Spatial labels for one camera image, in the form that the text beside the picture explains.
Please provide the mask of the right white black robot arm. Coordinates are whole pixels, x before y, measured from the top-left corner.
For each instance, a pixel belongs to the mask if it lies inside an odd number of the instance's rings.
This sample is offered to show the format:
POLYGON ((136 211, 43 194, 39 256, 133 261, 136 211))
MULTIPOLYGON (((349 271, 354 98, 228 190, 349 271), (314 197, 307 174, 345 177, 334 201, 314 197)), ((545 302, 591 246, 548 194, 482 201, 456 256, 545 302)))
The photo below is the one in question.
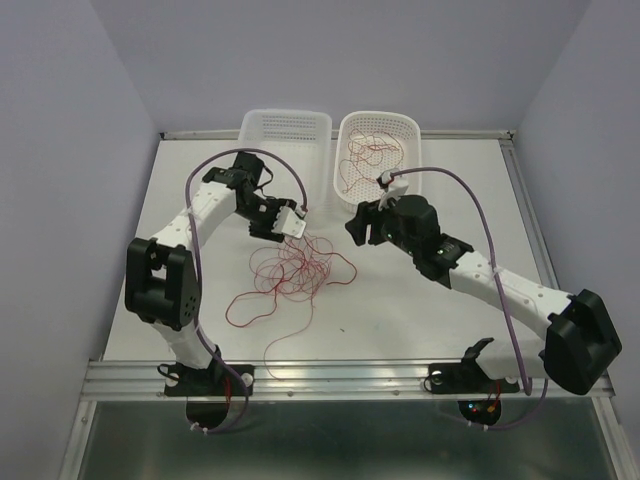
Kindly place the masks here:
POLYGON ((622 351, 604 300, 583 289, 551 289, 498 266, 470 244, 442 232, 436 209, 419 195, 362 202, 345 224, 358 246, 393 244, 425 278, 474 297, 534 332, 537 356, 550 380, 587 394, 622 351))

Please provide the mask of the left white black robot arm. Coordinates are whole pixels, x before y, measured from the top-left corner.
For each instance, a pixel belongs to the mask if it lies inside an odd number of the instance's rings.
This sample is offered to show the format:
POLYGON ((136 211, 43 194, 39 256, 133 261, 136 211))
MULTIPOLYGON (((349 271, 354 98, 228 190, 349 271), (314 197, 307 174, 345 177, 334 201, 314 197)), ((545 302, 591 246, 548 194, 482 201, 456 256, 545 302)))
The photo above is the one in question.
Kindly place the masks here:
POLYGON ((249 234, 281 243, 299 239, 306 228, 308 200, 264 194, 267 151, 232 149, 233 164, 209 158, 188 176, 185 207, 148 239, 135 238, 126 252, 124 303, 150 325, 175 356, 159 367, 167 395, 209 396, 247 388, 241 373, 221 358, 200 324, 203 294, 201 248, 232 215, 247 220, 249 234))

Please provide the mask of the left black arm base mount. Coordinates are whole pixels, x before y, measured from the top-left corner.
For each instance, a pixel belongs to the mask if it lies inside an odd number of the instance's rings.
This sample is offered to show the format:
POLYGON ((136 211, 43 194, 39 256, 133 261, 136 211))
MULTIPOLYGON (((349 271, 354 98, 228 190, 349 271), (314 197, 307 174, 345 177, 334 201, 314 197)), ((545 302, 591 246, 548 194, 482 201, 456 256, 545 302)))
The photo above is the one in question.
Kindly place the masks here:
POLYGON ((167 397, 243 396, 238 380, 224 367, 213 365, 207 369, 193 369, 180 363, 161 363, 157 372, 165 381, 167 397))

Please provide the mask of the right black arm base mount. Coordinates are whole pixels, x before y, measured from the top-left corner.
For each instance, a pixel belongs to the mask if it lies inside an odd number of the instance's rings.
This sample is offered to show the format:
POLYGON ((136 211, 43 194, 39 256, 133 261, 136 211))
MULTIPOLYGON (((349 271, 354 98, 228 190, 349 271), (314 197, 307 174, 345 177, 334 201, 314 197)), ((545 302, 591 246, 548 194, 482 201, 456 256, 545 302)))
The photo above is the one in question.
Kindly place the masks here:
POLYGON ((478 364, 478 358, 493 337, 482 338, 468 347, 457 363, 432 363, 424 378, 423 389, 434 395, 518 393, 518 381, 510 383, 505 377, 492 379, 478 364))

